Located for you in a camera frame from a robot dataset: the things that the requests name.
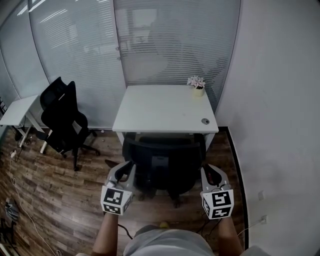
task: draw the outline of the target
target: wall outlet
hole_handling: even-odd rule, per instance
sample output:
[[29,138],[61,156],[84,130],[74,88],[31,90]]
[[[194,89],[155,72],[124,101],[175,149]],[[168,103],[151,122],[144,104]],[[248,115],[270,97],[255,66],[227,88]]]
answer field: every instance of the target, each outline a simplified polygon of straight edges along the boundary
[[263,190],[261,190],[259,193],[258,193],[258,199],[259,201],[262,201],[265,199],[265,192]]
[[261,217],[260,223],[263,224],[263,225],[267,224],[267,220],[268,220],[268,215],[264,215],[264,216]]

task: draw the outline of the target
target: black and white marker cube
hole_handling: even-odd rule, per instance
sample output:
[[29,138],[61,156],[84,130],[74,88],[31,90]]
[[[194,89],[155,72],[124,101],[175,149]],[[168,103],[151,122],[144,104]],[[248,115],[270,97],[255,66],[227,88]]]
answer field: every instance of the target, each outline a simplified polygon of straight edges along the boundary
[[232,189],[202,194],[202,207],[210,220],[231,216],[234,205]]
[[132,202],[133,193],[114,187],[102,186],[101,207],[104,212],[123,215]]

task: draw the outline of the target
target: white flower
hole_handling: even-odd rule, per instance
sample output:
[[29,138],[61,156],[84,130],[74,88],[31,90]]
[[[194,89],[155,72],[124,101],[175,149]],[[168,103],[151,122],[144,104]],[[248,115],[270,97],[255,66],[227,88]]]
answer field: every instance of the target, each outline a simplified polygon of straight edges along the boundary
[[198,77],[197,75],[195,75],[195,76],[189,77],[186,84],[192,85],[195,88],[204,88],[206,83],[204,82],[203,77]]

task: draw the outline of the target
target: black mesh chair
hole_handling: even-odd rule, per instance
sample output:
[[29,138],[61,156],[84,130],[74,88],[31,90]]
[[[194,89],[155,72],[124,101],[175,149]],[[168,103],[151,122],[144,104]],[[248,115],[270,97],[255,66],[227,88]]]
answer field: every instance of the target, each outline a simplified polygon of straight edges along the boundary
[[138,190],[150,198],[157,190],[166,190],[177,208],[179,195],[192,189],[201,178],[206,144],[202,134],[194,134],[193,140],[142,136],[137,141],[136,134],[128,132],[122,155],[136,164],[134,186]]
[[73,169],[78,171],[77,157],[78,148],[100,152],[84,144],[86,138],[96,132],[88,129],[88,120],[84,114],[79,112],[77,105],[77,94],[75,82],[66,85],[61,77],[48,86],[40,96],[40,104],[44,110],[41,115],[42,122],[52,132],[48,135],[37,132],[37,137],[45,140],[52,148],[65,158],[65,153],[72,150]]

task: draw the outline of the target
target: baseboard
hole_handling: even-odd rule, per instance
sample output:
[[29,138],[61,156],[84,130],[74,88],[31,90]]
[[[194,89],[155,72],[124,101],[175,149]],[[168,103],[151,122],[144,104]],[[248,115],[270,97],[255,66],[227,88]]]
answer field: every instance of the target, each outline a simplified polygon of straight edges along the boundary
[[[228,140],[229,140],[232,156],[233,156],[233,159],[234,159],[236,173],[237,173],[238,179],[239,179],[241,198],[242,198],[242,206],[243,206],[244,228],[247,229],[248,226],[249,226],[249,221],[248,221],[248,209],[247,209],[246,193],[245,193],[244,182],[243,182],[241,171],[240,171],[240,165],[239,165],[239,161],[238,161],[235,145],[234,145],[234,142],[232,140],[229,128],[227,126],[219,126],[219,131],[220,132],[226,132]],[[246,231],[244,231],[244,249],[246,250],[248,248],[249,248],[249,230],[247,229]]]

